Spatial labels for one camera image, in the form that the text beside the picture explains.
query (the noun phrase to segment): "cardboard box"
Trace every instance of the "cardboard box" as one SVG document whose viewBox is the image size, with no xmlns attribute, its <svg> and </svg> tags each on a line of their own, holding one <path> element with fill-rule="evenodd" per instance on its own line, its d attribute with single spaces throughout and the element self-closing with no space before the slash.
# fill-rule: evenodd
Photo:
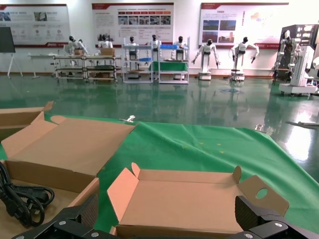
<svg viewBox="0 0 319 239">
<path fill-rule="evenodd" d="M 11 179 L 21 185 L 42 185 L 56 196 L 45 209 L 45 222 L 67 206 L 82 204 L 98 193 L 97 173 L 112 157 L 134 126 L 53 116 L 41 118 L 2 141 Z M 26 229 L 0 203 L 1 238 Z"/>
<path fill-rule="evenodd" d="M 112 233 L 133 236 L 194 236 L 225 238 L 241 232 L 235 219 L 235 197 L 285 215 L 289 203 L 258 176 L 239 183 L 233 173 L 165 171 L 125 168 L 108 189 L 119 220 Z M 267 189 L 265 197 L 257 193 Z"/>
<path fill-rule="evenodd" d="M 75 50 L 74 50 L 74 55 L 75 55 L 75 56 L 83 56 L 83 50 L 77 50 L 77 49 L 75 49 Z"/>
<path fill-rule="evenodd" d="M 0 141 L 30 125 L 43 111 L 52 109 L 54 102 L 44 107 L 16 108 L 0 110 Z"/>
<path fill-rule="evenodd" d="M 115 48 L 102 48 L 101 56 L 115 56 Z"/>
</svg>

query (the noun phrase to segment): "green tablecloth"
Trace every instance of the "green tablecloth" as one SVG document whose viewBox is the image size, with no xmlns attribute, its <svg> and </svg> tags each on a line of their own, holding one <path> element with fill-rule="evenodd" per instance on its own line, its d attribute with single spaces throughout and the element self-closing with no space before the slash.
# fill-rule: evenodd
<svg viewBox="0 0 319 239">
<path fill-rule="evenodd" d="M 286 214 L 290 222 L 319 233 L 319 184 L 268 135 L 246 128 L 152 122 L 140 122 L 99 173 L 97 229 L 108 232 L 117 224 L 106 191 L 132 162 L 144 169 L 216 172 L 233 172 L 240 165 L 241 180 L 257 174 L 290 202 Z"/>
<path fill-rule="evenodd" d="M 161 62 L 160 63 L 161 71 L 187 71 L 187 63 L 185 62 Z M 159 62 L 153 62 L 153 71 L 159 71 Z"/>
</svg>

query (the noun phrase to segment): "wall poster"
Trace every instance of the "wall poster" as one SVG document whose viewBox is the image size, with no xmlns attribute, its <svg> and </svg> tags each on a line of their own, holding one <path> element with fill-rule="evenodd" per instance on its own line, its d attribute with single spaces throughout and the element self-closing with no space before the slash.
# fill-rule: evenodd
<svg viewBox="0 0 319 239">
<path fill-rule="evenodd" d="M 288 3 L 202 3 L 199 44 L 230 48 L 247 36 L 261 49 L 277 49 Z"/>
<path fill-rule="evenodd" d="M 115 47 L 130 36 L 141 45 L 154 34 L 163 44 L 173 42 L 174 3 L 93 3 L 92 10 L 96 45 L 103 35 Z"/>
<path fill-rule="evenodd" d="M 62 47 L 70 36 L 66 4 L 0 4 L 0 26 L 11 28 L 15 47 Z"/>
</svg>

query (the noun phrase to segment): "metal rack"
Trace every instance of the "metal rack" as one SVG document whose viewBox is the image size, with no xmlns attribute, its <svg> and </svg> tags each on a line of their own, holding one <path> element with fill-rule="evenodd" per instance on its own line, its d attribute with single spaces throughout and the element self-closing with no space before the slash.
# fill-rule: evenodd
<svg viewBox="0 0 319 239">
<path fill-rule="evenodd" d="M 153 45 L 139 45 L 139 46 L 126 46 L 126 43 L 125 43 L 125 39 L 123 41 L 123 45 L 122 45 L 122 78 L 123 78 L 123 83 L 153 83 L 154 81 L 154 78 L 153 78 L 153 75 L 154 75 L 154 71 L 153 71 L 153 58 L 151 57 L 150 59 L 146 59 L 146 58 L 142 58 L 142 59 L 137 59 L 136 61 L 132 61 L 132 60 L 129 60 L 127 59 L 127 56 L 126 56 L 126 52 L 129 51 L 129 50 L 146 50 L 146 51 L 153 51 Z M 128 74 L 129 74 L 129 71 L 128 71 L 128 65 L 130 63 L 136 63 L 136 62 L 150 62 L 151 63 L 151 70 L 147 70 L 147 71 L 140 71 L 138 73 L 142 73 L 142 74 L 150 74 L 151 77 L 149 80 L 129 80 L 128 78 Z"/>
<path fill-rule="evenodd" d="M 53 56 L 54 60 L 54 69 L 55 69 L 55 77 L 57 81 L 59 82 L 59 79 L 85 79 L 85 69 L 84 69 L 84 62 L 82 56 L 68 56 L 68 55 L 57 55 Z M 77 61 L 79 65 L 79 61 L 82 62 L 82 66 L 61 66 L 61 60 L 70 60 L 70 61 Z M 62 76 L 60 73 L 83 73 L 81 77 L 77 76 Z"/>
<path fill-rule="evenodd" d="M 87 66 L 87 60 L 99 60 L 99 61 L 110 61 L 110 65 L 102 65 L 102 66 Z M 86 81 L 89 80 L 114 80 L 117 82 L 117 71 L 121 68 L 116 65 L 116 60 L 121 60 L 119 56 L 83 56 L 84 61 L 84 71 L 86 76 Z M 90 73 L 110 73 L 113 74 L 113 77 L 109 78 L 96 78 L 91 77 Z"/>
<path fill-rule="evenodd" d="M 160 84 L 188 84 L 189 83 L 189 46 L 190 46 L 190 37 L 187 38 L 187 46 L 184 47 L 185 50 L 185 55 L 186 59 L 183 61 L 174 61 L 174 60 L 168 60 L 168 61 L 163 61 L 160 59 L 158 61 L 159 63 L 159 83 Z M 159 46 L 161 50 L 170 50 L 172 51 L 172 48 L 163 48 L 162 45 Z M 187 71 L 162 71 L 160 69 L 160 64 L 161 62 L 165 63 L 185 63 L 187 65 Z M 175 75 L 180 75 L 180 80 L 161 80 L 161 73 L 163 74 L 175 74 Z"/>
</svg>

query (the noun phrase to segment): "shiny floor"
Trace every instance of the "shiny floor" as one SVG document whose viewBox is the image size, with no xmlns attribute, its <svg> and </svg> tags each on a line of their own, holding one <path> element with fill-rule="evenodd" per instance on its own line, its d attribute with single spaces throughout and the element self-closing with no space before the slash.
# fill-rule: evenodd
<svg viewBox="0 0 319 239">
<path fill-rule="evenodd" d="M 319 97 L 281 96 L 279 82 L 246 79 L 231 89 L 226 81 L 213 79 L 189 85 L 85 84 L 43 76 L 0 76 L 0 108 L 43 106 L 56 101 L 53 114 L 139 121 L 255 128 L 264 126 L 292 158 L 319 182 L 319 136 L 315 129 L 286 121 L 319 121 Z"/>
</svg>

